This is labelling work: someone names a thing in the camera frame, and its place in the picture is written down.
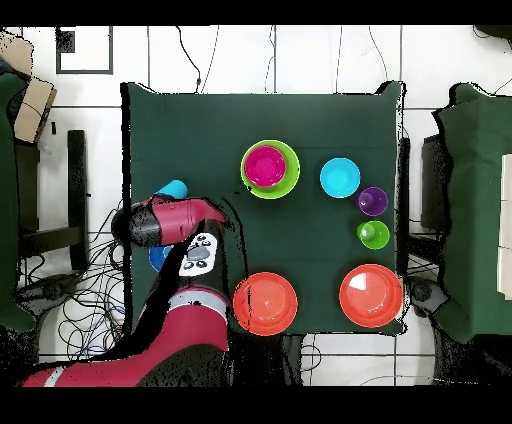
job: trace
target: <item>green bowl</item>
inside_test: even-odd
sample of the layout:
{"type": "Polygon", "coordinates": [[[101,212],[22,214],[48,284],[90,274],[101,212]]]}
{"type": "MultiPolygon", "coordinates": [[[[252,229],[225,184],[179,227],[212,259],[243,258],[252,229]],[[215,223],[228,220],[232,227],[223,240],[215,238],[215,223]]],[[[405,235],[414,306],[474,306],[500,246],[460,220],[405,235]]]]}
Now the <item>green bowl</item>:
{"type": "Polygon", "coordinates": [[[245,152],[245,155],[242,158],[242,162],[240,163],[240,174],[242,176],[242,181],[247,189],[256,197],[261,199],[279,199],[280,197],[283,197],[292,191],[293,187],[295,187],[295,184],[297,184],[297,181],[299,181],[299,158],[293,149],[286,143],[277,140],[262,140],[259,143],[251,146],[247,152],[245,152]],[[247,156],[249,153],[251,153],[251,151],[260,146],[272,146],[276,148],[284,156],[284,160],[286,162],[286,171],[282,180],[271,187],[258,187],[257,185],[254,185],[252,182],[250,182],[245,175],[244,164],[247,156]]]}
{"type": "Polygon", "coordinates": [[[368,249],[379,250],[388,244],[390,234],[383,222],[368,221],[357,227],[357,237],[368,249]]]}

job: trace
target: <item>white tile floor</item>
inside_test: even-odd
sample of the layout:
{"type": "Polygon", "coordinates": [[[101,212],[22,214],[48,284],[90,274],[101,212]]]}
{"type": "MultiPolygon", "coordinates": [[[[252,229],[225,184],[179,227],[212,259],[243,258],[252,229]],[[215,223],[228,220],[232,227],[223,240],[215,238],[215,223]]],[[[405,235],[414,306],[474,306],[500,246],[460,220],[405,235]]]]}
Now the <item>white tile floor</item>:
{"type": "MultiPolygon", "coordinates": [[[[219,30],[217,26],[183,27],[183,43],[201,70],[203,83],[218,34],[211,71],[206,86],[201,86],[200,91],[272,92],[274,65],[271,62],[269,66],[273,55],[270,29],[270,25],[220,26],[219,30]]],[[[505,40],[475,34],[471,25],[372,26],[371,33],[368,26],[344,25],[342,29],[340,47],[339,25],[278,26],[277,92],[332,93],[337,89],[342,93],[374,93],[385,80],[404,81],[407,88],[404,126],[412,143],[411,219],[419,220],[420,149],[425,137],[438,132],[432,111],[447,105],[449,88],[458,82],[474,82],[491,93],[498,89],[511,78],[511,48],[505,40]]],[[[65,63],[82,64],[89,69],[106,66],[104,34],[108,31],[105,27],[75,30],[76,51],[67,54],[62,60],[63,66],[65,63]],[[103,34],[94,38],[99,40],[95,44],[86,36],[91,32],[103,34]]],[[[192,92],[197,73],[181,50],[174,27],[114,27],[113,75],[56,75],[53,28],[12,28],[12,31],[34,45],[34,75],[51,81],[58,90],[49,116],[49,121],[56,123],[57,134],[52,135],[48,125],[40,141],[41,228],[67,224],[66,134],[70,129],[83,129],[88,146],[92,240],[96,237],[94,232],[99,231],[109,211],[121,199],[119,83],[138,82],[159,92],[192,92]]],[[[512,84],[500,89],[499,94],[512,95],[512,84]]],[[[411,222],[411,229],[421,230],[414,222],[411,222]]],[[[93,245],[109,239],[108,234],[101,234],[93,245]]],[[[46,264],[35,275],[69,270],[67,249],[45,256],[46,264]]],[[[39,259],[31,258],[28,262],[31,269],[39,259]]],[[[74,314],[87,315],[78,304],[66,308],[68,306],[74,314]]],[[[65,357],[65,345],[56,331],[62,319],[63,311],[59,308],[45,320],[40,343],[42,361],[65,357]]],[[[304,384],[430,384],[428,377],[433,374],[434,364],[430,324],[412,310],[406,312],[405,323],[406,333],[397,337],[308,335],[302,366],[305,370],[314,369],[303,372],[304,384]]]]}

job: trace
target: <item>orange plate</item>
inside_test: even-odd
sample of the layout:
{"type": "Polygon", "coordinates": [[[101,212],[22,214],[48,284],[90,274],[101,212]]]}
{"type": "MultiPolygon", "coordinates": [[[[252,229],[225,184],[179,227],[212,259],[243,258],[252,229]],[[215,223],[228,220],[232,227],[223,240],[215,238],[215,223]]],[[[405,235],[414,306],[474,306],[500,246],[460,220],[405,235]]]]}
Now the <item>orange plate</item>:
{"type": "Polygon", "coordinates": [[[396,274],[382,265],[361,265],[350,271],[340,287],[340,305],[355,324],[366,328],[391,322],[402,306],[403,288],[396,274]]]}
{"type": "Polygon", "coordinates": [[[286,330],[297,313],[292,285],[272,272],[252,274],[238,284],[233,309],[244,330],[258,336],[273,336],[286,330]]]}

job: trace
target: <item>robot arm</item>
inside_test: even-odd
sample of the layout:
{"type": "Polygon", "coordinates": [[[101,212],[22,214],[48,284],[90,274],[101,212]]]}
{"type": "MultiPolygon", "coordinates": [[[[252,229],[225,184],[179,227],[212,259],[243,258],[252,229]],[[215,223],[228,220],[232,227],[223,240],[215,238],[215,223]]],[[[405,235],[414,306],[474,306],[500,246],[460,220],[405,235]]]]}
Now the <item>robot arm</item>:
{"type": "Polygon", "coordinates": [[[224,279],[225,218],[205,199],[156,197],[134,205],[130,216],[118,214],[112,223],[117,238],[128,236],[139,246],[175,244],[146,310],[125,343],[125,347],[135,343],[145,348],[125,359],[109,360],[108,352],[97,361],[45,368],[29,376],[24,386],[225,384],[229,307],[224,279]],[[129,232],[123,229],[127,223],[129,232]],[[149,346],[138,343],[148,333],[153,334],[149,346]]]}
{"type": "Polygon", "coordinates": [[[118,211],[112,218],[112,234],[119,240],[128,238],[140,247],[168,246],[185,241],[203,220],[226,222],[224,215],[206,199],[175,200],[156,194],[134,204],[129,216],[124,210],[118,211]]]}

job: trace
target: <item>green tablecloth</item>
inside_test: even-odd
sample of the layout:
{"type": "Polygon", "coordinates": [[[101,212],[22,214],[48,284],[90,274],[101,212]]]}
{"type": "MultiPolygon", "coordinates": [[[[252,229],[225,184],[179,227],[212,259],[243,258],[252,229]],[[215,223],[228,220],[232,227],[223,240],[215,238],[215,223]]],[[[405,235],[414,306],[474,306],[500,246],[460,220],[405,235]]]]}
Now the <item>green tablecloth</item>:
{"type": "Polygon", "coordinates": [[[512,335],[512,302],[497,291],[501,161],[512,153],[512,99],[489,97],[470,84],[458,86],[455,98],[439,112],[454,164],[442,276],[452,300],[434,317],[465,343],[476,334],[512,335]]]}
{"type": "MultiPolygon", "coordinates": [[[[325,162],[348,157],[360,167],[361,187],[382,187],[393,204],[399,83],[380,95],[161,95],[135,84],[128,93],[132,202],[172,179],[185,181],[191,196],[227,199],[243,224],[249,273],[276,272],[297,292],[299,310],[288,333],[402,331],[396,321],[366,330],[343,314],[343,277],[364,263],[394,269],[394,235],[384,249],[367,250],[356,237],[357,225],[368,219],[355,196],[330,198],[319,181],[325,162]],[[251,195],[240,178],[244,152],[264,139],[289,144],[300,160],[297,186],[277,200],[251,195]]],[[[393,208],[380,219],[393,232],[393,208]]],[[[242,261],[233,259],[238,251],[237,240],[227,237],[231,290],[244,275],[242,261]]],[[[154,278],[147,250],[135,249],[134,319],[154,278]]]]}

